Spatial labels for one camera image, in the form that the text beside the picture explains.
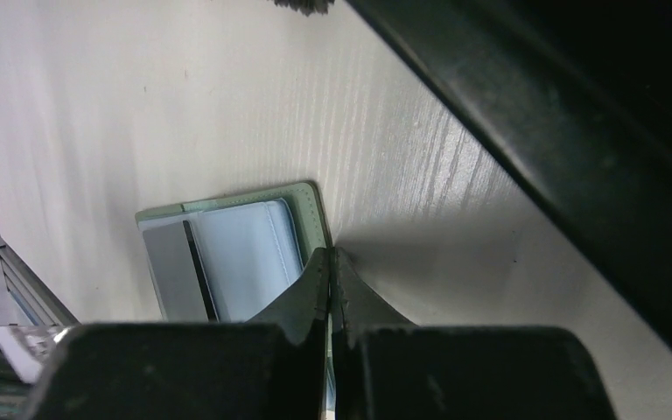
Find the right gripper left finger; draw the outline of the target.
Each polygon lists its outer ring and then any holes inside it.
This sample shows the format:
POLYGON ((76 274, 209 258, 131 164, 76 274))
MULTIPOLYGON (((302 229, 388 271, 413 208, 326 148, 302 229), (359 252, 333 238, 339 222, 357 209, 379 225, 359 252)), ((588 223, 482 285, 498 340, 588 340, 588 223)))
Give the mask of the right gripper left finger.
POLYGON ((321 419, 331 252, 244 323, 92 324, 57 345, 23 419, 321 419))

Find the black card box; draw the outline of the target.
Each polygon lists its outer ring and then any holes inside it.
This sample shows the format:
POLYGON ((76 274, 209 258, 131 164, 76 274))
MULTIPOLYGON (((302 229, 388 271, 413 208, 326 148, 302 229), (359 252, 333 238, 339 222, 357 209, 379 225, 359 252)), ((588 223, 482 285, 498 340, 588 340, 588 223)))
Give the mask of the black card box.
POLYGON ((354 1, 672 351, 672 1, 354 1))

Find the green card holder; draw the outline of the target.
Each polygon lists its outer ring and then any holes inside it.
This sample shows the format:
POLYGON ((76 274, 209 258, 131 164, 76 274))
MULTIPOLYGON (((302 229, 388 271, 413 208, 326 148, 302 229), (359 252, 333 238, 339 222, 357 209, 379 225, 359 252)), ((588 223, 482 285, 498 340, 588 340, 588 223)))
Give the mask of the green card holder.
MULTIPOLYGON (((142 234, 152 224, 192 223, 217 313, 215 322, 244 323, 303 274, 315 249, 331 238, 319 189, 311 181, 217 199, 146 209, 136 214, 142 234)), ((330 316, 326 333, 325 412, 333 409, 330 316)))

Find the silver credit card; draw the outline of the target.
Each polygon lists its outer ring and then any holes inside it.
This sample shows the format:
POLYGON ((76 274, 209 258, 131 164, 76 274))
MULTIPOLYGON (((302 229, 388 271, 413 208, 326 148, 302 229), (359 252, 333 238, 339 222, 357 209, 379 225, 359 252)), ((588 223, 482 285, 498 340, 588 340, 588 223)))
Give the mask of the silver credit card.
POLYGON ((215 322, 217 313, 192 223, 154 223, 143 230, 142 237, 163 318, 215 322))

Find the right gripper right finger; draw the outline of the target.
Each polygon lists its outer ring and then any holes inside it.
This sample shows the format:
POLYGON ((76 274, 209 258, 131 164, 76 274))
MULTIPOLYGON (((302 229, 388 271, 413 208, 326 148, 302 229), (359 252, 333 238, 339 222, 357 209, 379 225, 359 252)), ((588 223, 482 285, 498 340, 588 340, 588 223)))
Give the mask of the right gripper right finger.
POLYGON ((593 358, 554 326, 420 326, 331 253, 339 419, 613 419, 593 358))

